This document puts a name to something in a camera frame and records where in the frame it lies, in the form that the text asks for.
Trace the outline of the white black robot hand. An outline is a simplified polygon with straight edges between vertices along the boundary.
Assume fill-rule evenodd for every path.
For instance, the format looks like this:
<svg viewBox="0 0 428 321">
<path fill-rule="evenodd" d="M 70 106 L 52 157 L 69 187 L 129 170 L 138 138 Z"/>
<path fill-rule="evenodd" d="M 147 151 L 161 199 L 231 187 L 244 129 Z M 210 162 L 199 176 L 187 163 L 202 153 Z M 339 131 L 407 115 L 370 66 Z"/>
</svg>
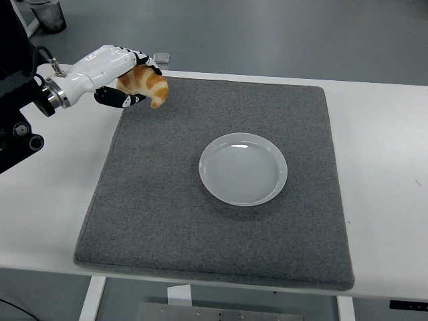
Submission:
<svg viewBox="0 0 428 321">
<path fill-rule="evenodd" d="M 47 80 L 47 87 L 63 108 L 73 106 L 85 93 L 115 108 L 127 108 L 146 97 L 158 108 L 169 87 L 156 62 L 138 50 L 103 45 L 63 72 Z"/>
</svg>

